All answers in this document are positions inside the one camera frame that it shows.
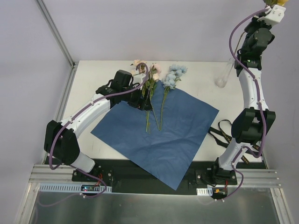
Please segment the yellow flower bunch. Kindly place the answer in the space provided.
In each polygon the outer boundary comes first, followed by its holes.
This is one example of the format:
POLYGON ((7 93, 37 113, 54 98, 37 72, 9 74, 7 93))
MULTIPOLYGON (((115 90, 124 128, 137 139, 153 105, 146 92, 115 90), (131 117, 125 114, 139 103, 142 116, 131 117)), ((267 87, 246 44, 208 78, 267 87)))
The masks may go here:
POLYGON ((235 48, 235 52, 233 53, 232 51, 232 38, 233 38, 233 35, 235 34, 236 30, 242 25, 244 24, 247 20, 249 19, 258 19, 259 17, 261 16, 265 16, 265 8, 267 6, 273 6, 273 5, 280 5, 280 6, 283 6, 285 7, 285 4, 287 3, 288 1, 287 0, 263 0, 263 3, 264 3, 264 9, 263 10, 259 10, 251 15, 249 15, 248 17, 246 17, 245 19, 243 19, 241 22, 239 22, 236 27, 233 29, 233 31, 231 32, 230 34, 230 37, 229 37, 229 49, 231 51, 231 54, 232 55, 235 55, 237 53, 237 51, 239 50, 238 47, 240 46, 240 43, 241 43, 241 40, 244 39, 245 40, 245 35, 247 35, 248 33, 246 33, 245 31, 243 31, 240 35, 240 38, 238 40, 238 43, 236 45, 236 48, 235 48))

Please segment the blue flower bunch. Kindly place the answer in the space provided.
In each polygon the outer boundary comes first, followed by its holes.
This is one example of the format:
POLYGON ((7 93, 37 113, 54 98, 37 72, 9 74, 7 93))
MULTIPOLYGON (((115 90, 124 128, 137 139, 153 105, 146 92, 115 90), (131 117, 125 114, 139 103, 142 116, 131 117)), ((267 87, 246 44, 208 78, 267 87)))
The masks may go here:
POLYGON ((164 113, 164 105, 167 99, 167 96, 171 90, 176 89, 177 82, 181 81, 181 77, 186 74, 188 68, 184 65, 176 65, 173 64, 169 67, 167 74, 162 79, 162 85, 164 87, 164 95, 163 100, 161 103, 161 110, 160 110, 160 122, 159 122, 159 131, 162 130, 163 126, 163 113, 164 113))

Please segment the blue wrapping paper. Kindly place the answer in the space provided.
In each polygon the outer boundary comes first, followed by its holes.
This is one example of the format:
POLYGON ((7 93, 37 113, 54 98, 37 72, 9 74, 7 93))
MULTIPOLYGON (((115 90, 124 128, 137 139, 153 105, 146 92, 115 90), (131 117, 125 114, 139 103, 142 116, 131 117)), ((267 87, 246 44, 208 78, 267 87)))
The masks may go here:
MULTIPOLYGON (((164 87, 158 83, 151 100, 158 124, 163 95, 164 87)), ((174 89, 164 105, 161 131, 151 113, 150 133, 147 133, 145 112, 121 102, 96 125, 92 135, 176 189, 218 112, 211 105, 174 89)))

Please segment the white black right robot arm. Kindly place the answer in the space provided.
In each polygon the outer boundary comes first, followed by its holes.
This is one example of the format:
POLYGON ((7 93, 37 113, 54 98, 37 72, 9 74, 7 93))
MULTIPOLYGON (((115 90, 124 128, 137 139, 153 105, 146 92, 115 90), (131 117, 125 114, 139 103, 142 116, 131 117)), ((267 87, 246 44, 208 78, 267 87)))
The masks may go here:
POLYGON ((263 154, 265 137, 276 119, 270 111, 261 85, 262 53, 274 40, 271 25, 253 17, 244 32, 242 47, 231 51, 239 78, 244 109, 232 123, 232 140, 216 159, 208 177, 212 185, 225 184, 236 174, 235 166, 245 153, 259 158, 263 154))

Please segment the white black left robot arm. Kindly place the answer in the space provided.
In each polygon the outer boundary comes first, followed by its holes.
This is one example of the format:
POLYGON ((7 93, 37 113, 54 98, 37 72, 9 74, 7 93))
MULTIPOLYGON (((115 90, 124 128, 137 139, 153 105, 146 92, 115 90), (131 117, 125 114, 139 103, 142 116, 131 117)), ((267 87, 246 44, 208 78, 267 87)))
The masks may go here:
POLYGON ((69 117, 46 127, 44 150, 49 158, 83 171, 83 177, 93 182, 99 176, 96 162, 80 151, 78 138, 81 133, 100 115, 124 101, 140 110, 151 110, 149 98, 142 95, 142 87, 148 80, 146 73, 132 75, 118 70, 113 79, 99 87, 92 98, 69 117))

